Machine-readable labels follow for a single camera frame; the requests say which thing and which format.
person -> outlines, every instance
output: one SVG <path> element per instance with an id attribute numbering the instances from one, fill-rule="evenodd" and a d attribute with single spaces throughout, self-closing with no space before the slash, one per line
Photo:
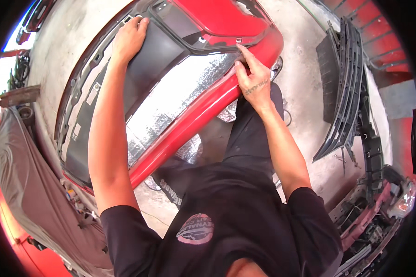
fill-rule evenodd
<path id="1" fill-rule="evenodd" d="M 115 276 L 333 276 L 343 256 L 338 231 L 281 118 L 270 70 L 240 45 L 251 74 L 235 63 L 243 96 L 224 160 L 164 164 L 155 178 L 180 209 L 163 239 L 147 226 L 128 175 L 123 84 L 148 23 L 136 17 L 117 33 L 89 132 L 89 174 Z"/>

insulation foil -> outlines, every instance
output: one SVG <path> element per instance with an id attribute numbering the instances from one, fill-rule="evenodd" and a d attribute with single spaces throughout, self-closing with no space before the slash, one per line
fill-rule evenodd
<path id="1" fill-rule="evenodd" d="M 130 167 L 196 97 L 231 68 L 237 57 L 238 53 L 189 56 L 160 80 L 126 124 Z M 236 106 L 230 106 L 219 115 L 228 122 L 235 119 Z M 194 163 L 201 151 L 196 135 L 177 155 Z"/>

black t-shirt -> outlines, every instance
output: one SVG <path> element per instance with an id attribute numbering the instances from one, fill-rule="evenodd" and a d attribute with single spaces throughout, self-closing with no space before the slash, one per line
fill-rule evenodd
<path id="1" fill-rule="evenodd" d="M 343 256 L 322 198 L 301 187 L 284 204 L 249 170 L 204 170 L 163 239 L 130 206 L 106 209 L 101 222 L 117 277 L 226 276 L 240 258 L 270 277 L 333 276 Z"/>

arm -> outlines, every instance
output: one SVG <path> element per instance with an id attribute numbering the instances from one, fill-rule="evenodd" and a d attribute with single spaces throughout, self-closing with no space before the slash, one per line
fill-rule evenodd
<path id="1" fill-rule="evenodd" d="M 142 47 L 148 22 L 134 17 L 120 28 L 94 109 L 88 167 L 100 213 L 118 205 L 139 210 L 128 174 L 123 85 L 128 62 Z"/>
<path id="2" fill-rule="evenodd" d="M 270 70 L 248 49 L 241 45 L 237 47 L 242 51 L 251 71 L 248 76 L 244 65 L 240 61 L 236 62 L 239 86 L 265 125 L 274 170 L 288 201 L 297 188 L 311 188 L 305 159 L 270 98 Z"/>

gray car cover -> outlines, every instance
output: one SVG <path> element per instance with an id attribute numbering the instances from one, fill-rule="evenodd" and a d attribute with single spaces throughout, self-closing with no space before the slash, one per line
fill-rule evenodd
<path id="1" fill-rule="evenodd" d="M 12 215 L 29 235 L 84 276 L 113 276 L 101 225 L 85 225 L 89 220 L 65 197 L 15 108 L 1 113 L 0 187 Z"/>

